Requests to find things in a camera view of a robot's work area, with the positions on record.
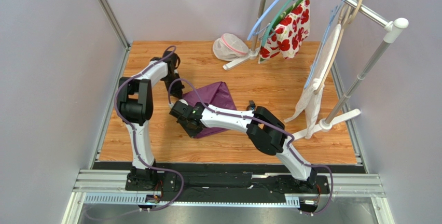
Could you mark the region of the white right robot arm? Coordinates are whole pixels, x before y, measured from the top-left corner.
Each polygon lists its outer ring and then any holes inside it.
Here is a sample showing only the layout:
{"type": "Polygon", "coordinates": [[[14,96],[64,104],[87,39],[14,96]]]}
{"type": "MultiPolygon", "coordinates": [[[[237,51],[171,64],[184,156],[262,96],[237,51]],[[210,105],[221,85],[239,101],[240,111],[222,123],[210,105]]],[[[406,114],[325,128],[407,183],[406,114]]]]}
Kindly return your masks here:
{"type": "Polygon", "coordinates": [[[268,109],[238,111],[197,102],[195,106],[179,100],[173,104],[170,115],[177,119],[190,137],[208,128],[222,128],[244,133],[255,148],[269,156],[277,157],[291,176],[309,187],[316,184],[317,171],[310,162],[292,146],[294,136],[268,109]]]}

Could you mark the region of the purple cloth napkin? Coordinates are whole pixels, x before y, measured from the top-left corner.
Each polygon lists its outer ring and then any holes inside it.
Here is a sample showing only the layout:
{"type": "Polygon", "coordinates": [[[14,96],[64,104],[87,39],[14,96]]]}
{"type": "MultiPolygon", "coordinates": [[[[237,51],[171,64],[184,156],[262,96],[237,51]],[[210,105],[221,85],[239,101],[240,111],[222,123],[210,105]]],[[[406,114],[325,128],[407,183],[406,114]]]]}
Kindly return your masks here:
{"type": "Polygon", "coordinates": [[[183,94],[183,100],[189,105],[195,106],[197,102],[200,102],[197,93],[201,96],[201,99],[206,103],[216,107],[237,110],[233,98],[230,94],[228,86],[225,82],[215,82],[210,85],[198,88],[196,91],[190,91],[183,94]]]}

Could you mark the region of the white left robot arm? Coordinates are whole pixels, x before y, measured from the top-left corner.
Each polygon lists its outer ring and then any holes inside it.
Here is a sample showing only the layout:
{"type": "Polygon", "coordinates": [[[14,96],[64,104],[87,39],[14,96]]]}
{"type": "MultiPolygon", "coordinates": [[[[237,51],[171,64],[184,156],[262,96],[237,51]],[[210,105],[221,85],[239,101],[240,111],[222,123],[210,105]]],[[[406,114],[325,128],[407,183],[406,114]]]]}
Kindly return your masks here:
{"type": "Polygon", "coordinates": [[[131,138],[133,161],[128,183],[134,186],[153,188],[158,183],[155,157],[151,151],[149,120],[154,111],[153,86],[163,81],[171,96],[181,99],[184,86],[179,79],[177,68],[179,56],[167,49],[161,58],[151,59],[149,65],[131,77],[121,77],[114,97],[114,109],[126,124],[131,138]]]}

